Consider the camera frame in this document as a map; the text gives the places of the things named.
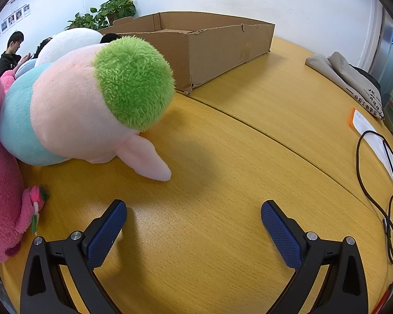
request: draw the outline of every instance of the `cardboard box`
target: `cardboard box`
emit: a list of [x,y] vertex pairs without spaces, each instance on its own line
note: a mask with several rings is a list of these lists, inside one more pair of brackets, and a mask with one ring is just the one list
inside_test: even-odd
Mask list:
[[195,87],[270,51],[274,24],[237,16],[164,12],[116,20],[102,34],[140,37],[169,62],[176,89]]

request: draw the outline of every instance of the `black jacket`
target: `black jacket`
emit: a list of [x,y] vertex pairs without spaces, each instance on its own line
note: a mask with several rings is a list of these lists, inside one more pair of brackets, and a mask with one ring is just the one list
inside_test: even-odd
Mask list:
[[3,53],[0,58],[0,76],[8,70],[14,69],[20,59],[20,55]]

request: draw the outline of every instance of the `plush ear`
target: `plush ear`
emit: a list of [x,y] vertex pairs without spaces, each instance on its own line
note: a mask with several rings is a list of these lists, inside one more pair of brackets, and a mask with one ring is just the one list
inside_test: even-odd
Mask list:
[[139,135],[133,135],[116,149],[115,153],[141,176],[163,182],[172,176],[172,172],[157,154],[153,144]]

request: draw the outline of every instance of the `stuffed toy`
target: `stuffed toy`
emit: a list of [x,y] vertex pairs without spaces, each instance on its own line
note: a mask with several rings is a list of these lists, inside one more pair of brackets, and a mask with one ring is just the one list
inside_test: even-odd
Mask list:
[[[0,108],[4,97],[0,79]],[[33,225],[37,223],[43,204],[41,188],[34,186],[24,190],[15,157],[0,143],[0,263],[19,251],[22,234],[32,221]]]
[[15,79],[18,79],[22,74],[25,74],[26,72],[33,69],[36,62],[37,59],[30,59],[27,62],[24,62],[21,67],[19,67],[18,71],[16,71]]
[[38,54],[35,67],[57,61],[63,55],[101,42],[102,34],[89,28],[72,28],[54,36]]
[[30,165],[118,156],[138,174],[167,181],[167,164],[139,133],[160,118],[173,93],[169,64],[144,40],[83,47],[13,83],[1,109],[0,141]]
[[8,89],[11,87],[11,85],[15,81],[15,71],[13,69],[10,69],[3,73],[1,77],[1,82],[3,85],[3,89],[5,90],[5,93],[8,91]]

